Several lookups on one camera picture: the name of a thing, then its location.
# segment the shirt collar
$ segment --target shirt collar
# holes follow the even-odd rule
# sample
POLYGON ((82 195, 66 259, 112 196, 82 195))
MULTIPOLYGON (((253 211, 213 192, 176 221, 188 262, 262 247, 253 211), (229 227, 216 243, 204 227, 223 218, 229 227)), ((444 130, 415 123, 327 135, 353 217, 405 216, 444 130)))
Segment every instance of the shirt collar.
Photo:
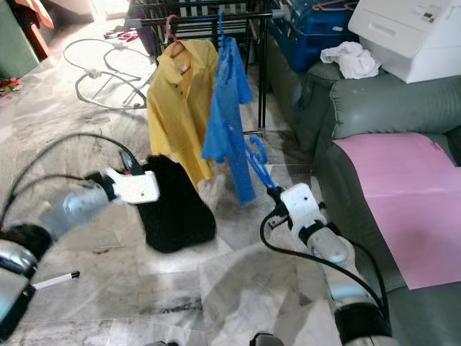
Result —
MULTIPOLYGON (((205 68, 205 62, 202 55, 194 44, 194 40, 179 40, 184 48, 190 53, 192 59, 189 62, 192 70, 192 75, 195 76, 205 68)), ((158 58, 159 63, 163 66, 166 79, 172 84, 179 84, 182 81, 181 70, 176 66, 176 62, 171 55, 172 44, 165 48, 165 51, 158 58)))

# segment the marble floor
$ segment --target marble floor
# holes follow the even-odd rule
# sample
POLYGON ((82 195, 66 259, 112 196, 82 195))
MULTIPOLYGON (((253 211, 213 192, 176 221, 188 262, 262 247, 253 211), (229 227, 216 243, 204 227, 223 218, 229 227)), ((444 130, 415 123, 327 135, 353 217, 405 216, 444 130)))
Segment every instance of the marble floor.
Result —
MULTIPOLYGON (((51 45, 53 58, 23 78, 17 101, 0 108, 0 196, 15 174, 47 143, 76 131, 100 133, 149 154, 145 110, 104 110, 77 100, 81 70, 62 59, 63 47, 83 37, 101 37, 114 22, 67 27, 51 45)), ((139 42, 132 43, 140 47, 139 42)), ((77 58, 96 59, 82 48, 77 58)), ((251 85, 257 90, 256 67, 251 85)), ((242 107, 246 130, 256 127, 256 102, 242 107)), ((267 97, 263 136, 275 182, 308 183, 321 200, 310 165, 294 133, 267 97)), ((50 173, 86 174, 119 167, 115 148, 101 141, 69 141, 45 156, 29 179, 50 173)), ((34 282, 80 270, 81 277, 39 290, 9 346, 144 346, 177 341, 180 346, 247 346, 257 332, 274 332, 286 346, 340 345, 323 277, 317 265, 270 252, 259 240, 259 223, 273 202, 253 176, 257 199, 239 208, 228 174, 217 169, 200 188, 215 214, 218 235, 207 244, 174 254, 146 247, 136 209, 111 205, 98 219, 74 229, 45 256, 34 282)), ((18 200, 7 219, 33 220, 41 205, 73 188, 44 183, 18 200)), ((271 235, 282 247, 294 244, 285 225, 271 235)))

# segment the blue storage box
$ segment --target blue storage box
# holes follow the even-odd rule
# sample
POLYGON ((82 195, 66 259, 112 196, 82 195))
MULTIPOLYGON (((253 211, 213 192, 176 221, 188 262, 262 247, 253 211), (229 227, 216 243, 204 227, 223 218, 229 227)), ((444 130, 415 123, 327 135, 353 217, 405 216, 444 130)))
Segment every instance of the blue storage box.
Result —
MULTIPOLYGON (((269 31, 294 71, 306 71, 320 58, 325 48, 336 47, 344 41, 358 42, 359 38, 348 31, 347 25, 353 11, 315 11, 313 6, 325 3, 319 0, 289 0, 292 11, 291 22, 273 19, 269 31)), ((352 1, 344 1, 327 6, 342 8, 352 6, 352 1)))

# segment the yellow shirt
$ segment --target yellow shirt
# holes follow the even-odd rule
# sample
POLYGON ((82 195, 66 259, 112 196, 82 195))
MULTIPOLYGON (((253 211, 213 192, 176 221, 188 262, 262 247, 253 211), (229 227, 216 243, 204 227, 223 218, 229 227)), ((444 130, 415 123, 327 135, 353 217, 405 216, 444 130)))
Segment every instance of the yellow shirt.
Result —
MULTIPOLYGON (((153 153, 173 154, 197 188, 212 171, 202 159, 218 53, 208 40, 181 41, 186 48, 171 58, 168 46, 158 58, 155 79, 148 90, 149 137, 153 153)), ((175 52, 183 47, 176 43, 175 52)))

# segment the gray sofa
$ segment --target gray sofa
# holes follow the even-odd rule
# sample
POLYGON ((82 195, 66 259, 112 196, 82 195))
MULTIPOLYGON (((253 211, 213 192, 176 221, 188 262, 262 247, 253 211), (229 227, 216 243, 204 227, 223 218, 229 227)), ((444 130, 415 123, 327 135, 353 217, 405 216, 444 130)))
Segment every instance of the gray sofa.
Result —
MULTIPOLYGON (((401 346, 461 345, 461 283, 412 291, 406 287, 353 164, 332 142, 360 133, 418 132, 437 142, 459 166, 461 76, 407 85, 390 74, 345 80, 337 67, 322 63, 304 74, 278 72, 270 66, 283 66, 283 56, 274 42, 269 47, 272 90, 314 161, 331 220, 345 237, 366 246, 382 270, 396 339, 401 346)), ((360 269, 370 276, 367 265, 360 269)))

